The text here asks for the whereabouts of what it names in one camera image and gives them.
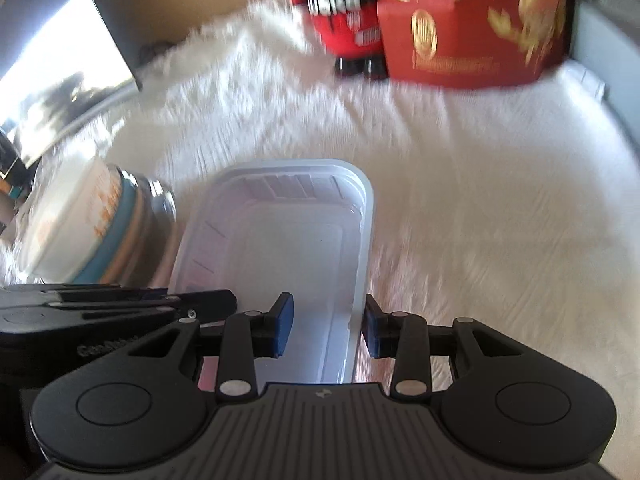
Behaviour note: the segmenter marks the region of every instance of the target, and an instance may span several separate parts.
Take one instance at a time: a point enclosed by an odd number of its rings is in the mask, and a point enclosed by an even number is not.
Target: logo
[[[91,357],[91,356],[108,354],[109,352],[113,352],[118,348],[122,348],[124,345],[127,345],[132,341],[135,341],[136,339],[138,339],[137,335],[133,336],[130,339],[121,338],[121,339],[118,339],[117,341],[104,341],[102,344],[99,344],[99,345],[92,345],[92,346],[80,345],[76,349],[76,352],[80,357]]]
[[[312,16],[331,16],[357,12],[362,8],[361,0],[306,0]]]
[[[418,9],[411,17],[411,32],[414,35],[414,49],[425,59],[431,59],[436,54],[438,47],[438,35],[436,23],[431,15],[422,9]]]
[[[331,395],[331,390],[327,390],[326,388],[316,392],[316,397],[320,397],[321,399],[324,399],[325,397],[328,397],[330,395]]]

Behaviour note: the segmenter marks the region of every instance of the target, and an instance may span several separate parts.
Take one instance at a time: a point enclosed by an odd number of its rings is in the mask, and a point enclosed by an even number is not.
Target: screw
[[[396,384],[396,392],[407,397],[417,397],[427,391],[427,385],[422,381],[412,379],[400,381]]]
[[[239,397],[248,394],[251,391],[251,385],[247,381],[231,379],[220,384],[219,390],[229,397]]]

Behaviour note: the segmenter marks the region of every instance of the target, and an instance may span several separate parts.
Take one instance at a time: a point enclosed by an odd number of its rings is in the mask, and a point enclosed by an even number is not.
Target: red gift box
[[[450,88],[535,81],[562,59],[564,0],[379,0],[391,78]]]

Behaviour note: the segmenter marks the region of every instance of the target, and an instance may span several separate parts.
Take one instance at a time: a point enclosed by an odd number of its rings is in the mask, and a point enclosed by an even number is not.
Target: black gripper base
[[[593,463],[527,473],[482,462],[452,443],[428,408],[390,400],[377,384],[271,384],[253,402],[220,408],[189,449],[145,470],[46,467],[40,480],[612,479]]]

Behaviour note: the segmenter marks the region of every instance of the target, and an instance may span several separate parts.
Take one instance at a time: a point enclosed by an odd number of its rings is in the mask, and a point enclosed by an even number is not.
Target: red figurine
[[[292,3],[308,9],[322,44],[336,57],[336,75],[363,73],[370,79],[387,78],[377,0],[292,0]]]

